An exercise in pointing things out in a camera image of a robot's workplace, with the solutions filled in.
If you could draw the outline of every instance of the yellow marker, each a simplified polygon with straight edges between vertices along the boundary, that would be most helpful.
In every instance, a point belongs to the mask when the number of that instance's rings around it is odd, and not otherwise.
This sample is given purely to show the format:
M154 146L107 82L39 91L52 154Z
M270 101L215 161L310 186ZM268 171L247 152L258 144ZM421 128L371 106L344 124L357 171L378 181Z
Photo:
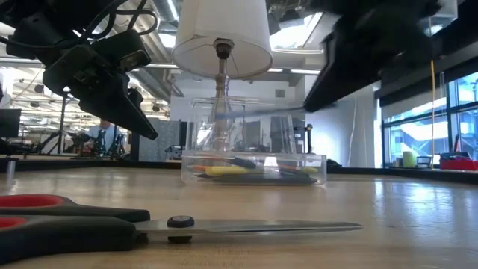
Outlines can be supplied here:
M246 169L243 167L207 167L206 175L208 176L223 176L223 175L243 175L250 173L257 173L257 170Z
M302 172L307 173L307 174L316 174L319 173L319 170L317 168L313 167L304 167L301 169Z

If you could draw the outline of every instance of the red box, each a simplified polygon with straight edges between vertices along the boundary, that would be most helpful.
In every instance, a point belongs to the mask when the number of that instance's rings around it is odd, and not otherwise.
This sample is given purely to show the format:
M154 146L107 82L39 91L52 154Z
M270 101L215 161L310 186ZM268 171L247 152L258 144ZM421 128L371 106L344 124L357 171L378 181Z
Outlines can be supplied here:
M472 161L469 159L440 161L440 169L477 171L478 161Z

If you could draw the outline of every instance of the white lampshade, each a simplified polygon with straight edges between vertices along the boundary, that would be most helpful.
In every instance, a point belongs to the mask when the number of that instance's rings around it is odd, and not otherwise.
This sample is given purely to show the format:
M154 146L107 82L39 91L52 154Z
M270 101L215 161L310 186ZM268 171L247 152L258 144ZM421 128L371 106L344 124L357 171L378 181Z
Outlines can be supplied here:
M265 0L184 0L173 60L181 69L213 78L219 72L213 43L228 39L235 46L227 75L258 75L272 66L269 36Z

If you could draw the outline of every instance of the clear plastic container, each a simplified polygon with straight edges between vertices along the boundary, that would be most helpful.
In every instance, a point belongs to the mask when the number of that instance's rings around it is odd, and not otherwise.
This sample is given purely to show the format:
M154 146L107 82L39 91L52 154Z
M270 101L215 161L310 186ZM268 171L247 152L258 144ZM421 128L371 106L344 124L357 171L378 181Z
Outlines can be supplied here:
M185 151L181 177L186 184L322 185L326 168L325 155Z
M281 104L227 96L192 101L186 150L296 153L290 114L216 120L215 111L239 112L280 108Z

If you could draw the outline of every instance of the black cable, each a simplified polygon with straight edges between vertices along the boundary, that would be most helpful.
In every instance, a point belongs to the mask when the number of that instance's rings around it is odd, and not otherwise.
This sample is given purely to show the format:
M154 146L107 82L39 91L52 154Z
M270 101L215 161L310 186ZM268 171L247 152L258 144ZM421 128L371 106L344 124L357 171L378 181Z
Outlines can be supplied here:
M128 0L115 0L111 2L108 6L106 6L98 15L96 15L95 19L88 25L85 29L84 33L75 40L68 40L63 43L59 43L56 45L49 45L49 46L38 46L38 45L31 45L25 44L21 42L16 42L13 40L9 40L5 37L0 37L0 42L5 43L10 46L18 46L24 49L69 49L73 46L76 46L84 41L87 41L88 38L91 37L93 31L98 26L98 24L110 13L114 13L114 11L122 4L127 2Z
M146 31L142 31L139 33L139 35L145 35L145 34L151 34L152 32L156 31L156 29L158 28L158 17L156 16L156 14L154 14L154 12L150 11L150 10L116 10L115 13L117 15L150 15L152 16L154 19L155 19L155 22L153 23L153 25L151 26L151 28L149 28L148 30Z
M144 6L146 5L147 0L141 0L140 4L137 6L137 11L142 11L144 9ZM133 15L133 18L129 22L128 25L128 30L132 30L134 25L136 24L137 19L140 17L139 13L135 13Z
M104 31L99 34L91 34L89 38L98 40L98 39L102 39L103 37L106 37L111 32L111 30L113 30L114 22L116 19L117 19L117 15L115 13L110 13L110 19L108 20L108 25L106 26Z

